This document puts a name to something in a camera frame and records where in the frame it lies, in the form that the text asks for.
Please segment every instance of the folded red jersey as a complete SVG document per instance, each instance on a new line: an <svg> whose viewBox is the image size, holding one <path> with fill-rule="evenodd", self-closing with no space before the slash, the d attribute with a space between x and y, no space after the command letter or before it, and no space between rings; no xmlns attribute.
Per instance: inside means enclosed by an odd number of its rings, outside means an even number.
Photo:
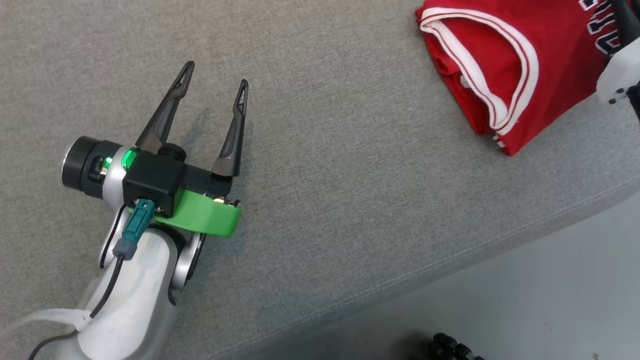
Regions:
<svg viewBox="0 0 640 360"><path fill-rule="evenodd" d="M595 92L619 44L608 0L426 0L416 15L469 123L509 156Z"/></svg>

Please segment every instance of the gray floor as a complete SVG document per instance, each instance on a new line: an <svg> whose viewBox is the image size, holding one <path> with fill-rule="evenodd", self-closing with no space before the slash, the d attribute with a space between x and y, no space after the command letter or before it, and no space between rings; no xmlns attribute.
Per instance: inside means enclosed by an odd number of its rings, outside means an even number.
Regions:
<svg viewBox="0 0 640 360"><path fill-rule="evenodd" d="M326 326L268 359L395 359L446 332L493 360L637 359L640 195Z"/></svg>

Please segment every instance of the green light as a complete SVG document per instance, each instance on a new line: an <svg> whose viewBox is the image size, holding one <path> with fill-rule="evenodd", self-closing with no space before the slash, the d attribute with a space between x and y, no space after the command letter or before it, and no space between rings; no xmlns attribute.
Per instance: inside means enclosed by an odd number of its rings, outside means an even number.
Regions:
<svg viewBox="0 0 640 360"><path fill-rule="evenodd" d="M131 164L133 164L133 161L136 159L136 156L138 154L133 151L133 149L129 149L129 151L127 151L126 154L124 154L124 157L122 158L122 167L124 167L125 170L128 170L129 167L131 167Z"/></svg>

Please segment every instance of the gray couch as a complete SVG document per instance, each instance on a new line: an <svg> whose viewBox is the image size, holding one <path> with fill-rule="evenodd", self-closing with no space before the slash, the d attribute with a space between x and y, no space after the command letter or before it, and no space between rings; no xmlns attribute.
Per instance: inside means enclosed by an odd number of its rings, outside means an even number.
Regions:
<svg viewBox="0 0 640 360"><path fill-rule="evenodd" d="M0 324L73 308L100 274L111 212L62 187L63 153L80 135L133 143L187 60L196 71L170 141L200 167L249 80L232 191L244 214L232 238L205 244L167 359L267 351L638 191L627 105L588 99L514 158L476 136L428 57L419 5L0 3ZM0 358L63 330L27 325L0 340Z"/></svg>

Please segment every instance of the red fabric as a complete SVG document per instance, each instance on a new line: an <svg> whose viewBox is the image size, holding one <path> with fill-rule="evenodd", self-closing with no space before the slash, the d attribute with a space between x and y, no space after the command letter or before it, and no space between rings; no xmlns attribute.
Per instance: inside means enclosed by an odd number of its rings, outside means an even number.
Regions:
<svg viewBox="0 0 640 360"><path fill-rule="evenodd" d="M427 9L430 12L423 16ZM469 14L479 15L476 19L461 17ZM485 18L483 14L498 18L515 28L516 32L510 32L508 27L490 17ZM617 41L611 7L607 2L426 0L416 15L425 31L428 51L470 125L480 135L496 133L497 141L504 144L503 151L509 156L515 155L556 118L594 93L596 81L604 69L607 49L602 46L616 45ZM432 33L427 33L425 26ZM488 107L486 101L461 83L463 72L455 61L459 54L454 54L454 58L449 56L445 47L452 49L451 43L445 41L443 44L443 40L434 34L444 34L442 26L471 54L490 92L508 109L513 108L512 97L519 82L534 85L532 92L522 90L523 94L529 95L515 97L525 107L519 116L511 117L510 127L491 125L489 116L498 114L498 111ZM496 27L508 34L501 35ZM526 53L526 43L532 45L533 56L529 53L528 57L523 57L516 52L518 47ZM528 64L525 74L523 61ZM537 81L532 80L535 68L538 69ZM477 81L470 76L467 82L475 84Z"/></svg>

